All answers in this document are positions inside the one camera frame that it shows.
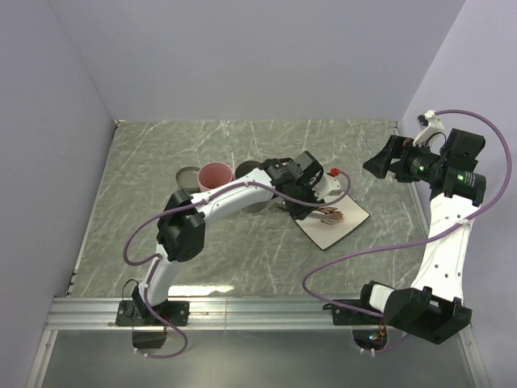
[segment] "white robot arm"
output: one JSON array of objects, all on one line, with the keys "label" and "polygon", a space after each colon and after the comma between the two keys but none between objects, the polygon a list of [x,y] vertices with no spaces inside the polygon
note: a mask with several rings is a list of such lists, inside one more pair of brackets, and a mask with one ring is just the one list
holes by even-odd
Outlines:
[{"label": "white robot arm", "polygon": [[380,311],[384,322],[441,344],[470,323],[461,280],[467,243],[476,212],[483,201],[486,180],[473,172],[485,138],[453,129],[439,154],[428,145],[443,126],[433,111],[418,120],[426,128],[415,139],[392,135],[384,149],[364,164],[377,178],[387,171],[399,182],[425,181],[431,187],[429,238],[460,223],[450,234],[426,245],[420,270],[408,289],[393,289],[375,281],[363,287],[361,303]]}]

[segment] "lavender wall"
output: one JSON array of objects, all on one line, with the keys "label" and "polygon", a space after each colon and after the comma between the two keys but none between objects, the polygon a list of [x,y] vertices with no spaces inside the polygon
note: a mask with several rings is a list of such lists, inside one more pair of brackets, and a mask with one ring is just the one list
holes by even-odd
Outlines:
[{"label": "lavender wall", "polygon": [[[517,159],[517,3],[467,0],[402,120],[402,132],[415,135],[415,117],[427,109],[479,112],[504,133]],[[474,119],[445,116],[446,126],[486,136],[479,172],[488,179],[486,198],[504,176],[498,139]],[[429,190],[418,188],[428,209]],[[473,327],[490,379],[496,387],[515,386],[517,325],[517,183],[501,202],[474,223],[464,268],[465,300],[473,308]]]},{"label": "lavender wall", "polygon": [[25,386],[62,295],[113,123],[44,0],[0,3],[1,386]]},{"label": "lavender wall", "polygon": [[400,120],[464,0],[49,0],[117,119]]}]

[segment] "marble-patterned floor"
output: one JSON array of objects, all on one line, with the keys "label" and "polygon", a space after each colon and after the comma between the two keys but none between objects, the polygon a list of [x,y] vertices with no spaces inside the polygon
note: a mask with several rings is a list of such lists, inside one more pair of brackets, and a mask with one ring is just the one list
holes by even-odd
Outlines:
[{"label": "marble-patterned floor", "polygon": [[[320,251],[285,213],[238,212],[207,232],[205,249],[183,265],[173,294],[268,296],[302,294],[311,268],[367,247],[423,237],[410,187],[375,179],[362,169],[393,129],[385,120],[259,120],[122,122],[116,130],[71,297],[118,297],[129,278],[142,279],[147,265],[129,267],[121,257],[129,234],[162,211],[177,189],[176,171],[221,161],[296,157],[309,150],[324,167],[352,178],[351,197],[370,214],[359,228]],[[137,236],[133,259],[154,252],[156,227]],[[423,248],[358,257],[314,275],[321,293],[358,293],[377,280],[410,285]]]}]

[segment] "gray floor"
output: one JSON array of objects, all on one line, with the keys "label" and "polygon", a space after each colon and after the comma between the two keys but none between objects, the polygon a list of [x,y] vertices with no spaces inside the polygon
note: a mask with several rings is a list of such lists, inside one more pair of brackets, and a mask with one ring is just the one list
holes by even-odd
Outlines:
[{"label": "gray floor", "polygon": [[[390,332],[396,340],[397,333]],[[359,354],[350,329],[190,331],[187,351],[146,360],[129,331],[60,331],[43,387],[475,386],[458,335],[436,346],[410,337],[389,353]],[[168,340],[161,354],[181,339]]]},{"label": "gray floor", "polygon": [[[309,150],[324,167],[347,171],[351,197],[372,215],[327,251],[320,251],[282,213],[239,212],[207,233],[206,247],[184,264],[173,293],[258,296],[301,294],[301,278],[311,268],[367,247],[423,237],[407,184],[375,179],[362,169],[393,130],[385,120],[261,120],[124,122],[117,129],[82,253],[72,297],[119,296],[123,283],[141,279],[147,266],[131,268],[121,258],[129,234],[162,211],[176,189],[174,174],[185,166],[247,159],[296,157]],[[156,228],[142,231],[131,256],[154,252]],[[313,276],[312,289],[358,293],[377,280],[407,286],[416,275],[423,248],[351,259]]]}]

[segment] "metal bar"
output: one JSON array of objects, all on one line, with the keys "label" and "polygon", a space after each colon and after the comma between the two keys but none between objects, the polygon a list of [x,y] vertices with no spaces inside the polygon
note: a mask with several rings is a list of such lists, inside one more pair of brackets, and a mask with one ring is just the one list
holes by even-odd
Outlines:
[{"label": "metal bar", "polygon": [[474,330],[472,325],[467,326],[460,331],[461,343],[467,357],[467,364],[469,364],[470,373],[473,376],[477,387],[490,387],[490,380],[486,373],[485,364],[477,348],[476,339],[474,338]]},{"label": "metal bar", "polygon": [[[357,296],[332,297],[353,299]],[[182,330],[334,330],[330,311],[312,297],[170,297],[189,301],[188,324]],[[118,298],[62,298],[51,306],[47,330],[133,330],[116,327]],[[163,330],[139,327],[135,330]]]},{"label": "metal bar", "polygon": [[32,364],[31,374],[27,380],[27,388],[39,388],[43,385],[45,374],[47,373],[48,362],[56,343],[57,331],[45,330],[41,337],[40,347],[36,353],[34,364]]}]

